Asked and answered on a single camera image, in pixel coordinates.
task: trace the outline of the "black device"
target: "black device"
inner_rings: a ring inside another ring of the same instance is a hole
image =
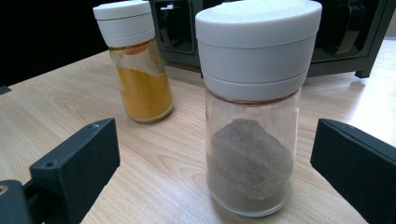
[[[31,165],[25,185],[0,181],[0,223],[80,223],[119,166],[115,120],[91,123]]]
[[[353,126],[318,121],[312,166],[369,223],[396,223],[396,148]]]
[[[163,58],[199,69],[195,16],[233,0],[149,0]],[[393,0],[315,0],[322,18],[308,76],[356,72],[370,76],[396,8]]]

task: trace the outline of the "gray powder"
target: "gray powder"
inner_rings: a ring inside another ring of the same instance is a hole
[[[223,205],[260,212],[290,193],[290,152],[256,120],[235,119],[217,131],[206,155],[208,186]]]

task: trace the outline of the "glass bottom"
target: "glass bottom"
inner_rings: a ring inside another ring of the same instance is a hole
[[[223,203],[213,192],[210,192],[211,196],[215,199],[215,201],[220,204],[223,208],[227,209],[228,211],[237,214],[238,216],[241,217],[266,217],[269,216],[277,211],[279,211],[289,200],[289,197],[291,195],[291,192],[289,193],[288,197],[285,198],[285,200],[283,200],[281,203],[279,203],[278,205],[276,205],[273,208],[270,208],[268,210],[265,211],[261,211],[261,212],[244,212],[244,211],[239,211],[239,210],[235,210],[232,209],[230,206],[228,206],[227,204]]]
[[[141,123],[141,124],[150,124],[150,123],[155,123],[157,121],[160,121],[164,118],[166,118],[173,110],[173,104],[171,104],[171,106],[169,106],[169,108],[163,112],[160,116],[157,116],[155,118],[150,118],[150,119],[136,119],[131,117],[130,115],[128,115],[128,113],[126,113],[128,115],[128,117],[132,120],[134,120],[136,123]]]

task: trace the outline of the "black appliance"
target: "black appliance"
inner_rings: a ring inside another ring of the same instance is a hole
[[[199,67],[195,15],[221,0],[149,0],[161,55]],[[396,8],[394,0],[316,0],[323,6],[309,77],[356,72],[368,77]]]

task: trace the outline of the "yellow spice jar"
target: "yellow spice jar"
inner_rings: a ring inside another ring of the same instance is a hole
[[[93,12],[117,66],[126,114],[139,123],[165,118],[174,98],[154,39],[149,2],[103,4]]]

